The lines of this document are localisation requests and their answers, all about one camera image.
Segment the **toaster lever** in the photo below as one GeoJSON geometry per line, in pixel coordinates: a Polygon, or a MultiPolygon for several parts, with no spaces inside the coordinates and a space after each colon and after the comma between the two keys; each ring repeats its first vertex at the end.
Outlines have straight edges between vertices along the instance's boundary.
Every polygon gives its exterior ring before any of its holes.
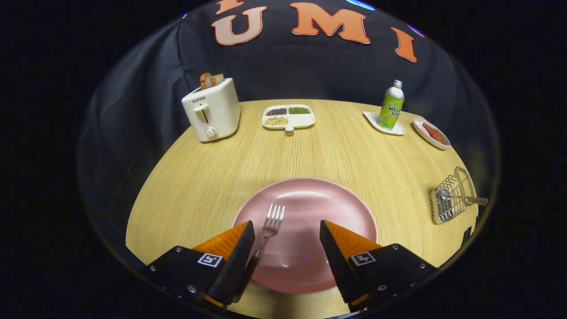
{"type": "Polygon", "coordinates": [[[203,104],[203,105],[199,105],[196,108],[193,109],[194,112],[199,112],[202,111],[204,109],[206,109],[209,105],[208,104],[203,104]]]}

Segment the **toaster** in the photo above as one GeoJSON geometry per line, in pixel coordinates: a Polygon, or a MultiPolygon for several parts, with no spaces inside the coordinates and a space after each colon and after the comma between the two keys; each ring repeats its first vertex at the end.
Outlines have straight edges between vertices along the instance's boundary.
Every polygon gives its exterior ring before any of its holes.
{"type": "Polygon", "coordinates": [[[225,78],[220,84],[204,90],[198,87],[181,103],[201,142],[231,136],[238,128],[240,104],[232,78],[225,78]]]}

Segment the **meat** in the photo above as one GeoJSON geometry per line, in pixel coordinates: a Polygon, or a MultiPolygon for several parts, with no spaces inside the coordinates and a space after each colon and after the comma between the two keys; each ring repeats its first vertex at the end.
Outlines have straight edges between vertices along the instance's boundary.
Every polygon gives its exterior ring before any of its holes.
{"type": "Polygon", "coordinates": [[[431,135],[431,137],[435,141],[438,141],[439,143],[441,143],[443,145],[447,145],[447,141],[445,140],[445,138],[443,137],[443,134],[441,134],[440,131],[432,128],[431,126],[429,126],[425,123],[424,123],[424,128],[429,132],[429,135],[431,135]]]}

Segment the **fork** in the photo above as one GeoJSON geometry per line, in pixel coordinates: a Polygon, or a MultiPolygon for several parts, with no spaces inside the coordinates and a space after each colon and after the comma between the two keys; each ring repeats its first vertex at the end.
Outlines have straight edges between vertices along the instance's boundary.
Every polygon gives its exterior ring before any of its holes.
{"type": "Polygon", "coordinates": [[[268,215],[266,216],[266,220],[264,221],[264,226],[262,226],[262,241],[260,242],[260,247],[258,247],[254,255],[252,255],[252,257],[250,258],[250,261],[246,265],[246,269],[244,270],[244,277],[240,282],[240,285],[238,286],[239,287],[238,293],[232,299],[232,302],[237,303],[240,300],[240,297],[242,297],[242,294],[244,293],[246,286],[248,286],[248,282],[250,281],[250,278],[252,278],[252,274],[254,273],[254,270],[258,265],[258,261],[260,261],[260,254],[262,253],[262,249],[266,245],[266,242],[270,237],[277,235],[277,233],[280,231],[280,227],[284,220],[284,211],[285,211],[285,206],[278,204],[274,206],[274,203],[270,204],[268,215]]]}

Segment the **orange letter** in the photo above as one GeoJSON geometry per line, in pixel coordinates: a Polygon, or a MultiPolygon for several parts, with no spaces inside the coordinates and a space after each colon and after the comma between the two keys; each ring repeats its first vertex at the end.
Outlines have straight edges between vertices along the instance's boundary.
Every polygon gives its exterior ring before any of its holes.
{"type": "Polygon", "coordinates": [[[217,14],[220,14],[232,8],[236,8],[240,5],[243,5],[244,2],[238,2],[238,0],[222,0],[220,2],[217,2],[217,4],[221,5],[221,8],[217,11],[217,14]]]}
{"type": "Polygon", "coordinates": [[[237,35],[232,32],[232,20],[236,18],[236,15],[229,15],[215,21],[212,26],[218,44],[235,45],[254,39],[262,31],[262,11],[266,9],[266,7],[256,7],[242,12],[243,15],[248,16],[248,30],[237,35]]]}
{"type": "Polygon", "coordinates": [[[319,30],[313,27],[313,22],[317,22],[317,25],[328,36],[335,34],[335,31],[342,25],[342,31],[338,33],[341,38],[364,44],[370,43],[370,39],[364,32],[363,20],[366,17],[358,12],[341,9],[331,16],[314,3],[294,2],[289,6],[297,9],[298,23],[297,28],[292,30],[294,34],[318,34],[319,30]]]}
{"type": "Polygon", "coordinates": [[[401,56],[402,58],[408,61],[417,62],[416,56],[413,55],[412,36],[394,27],[392,27],[392,30],[397,34],[397,49],[396,49],[397,55],[401,56]]]}

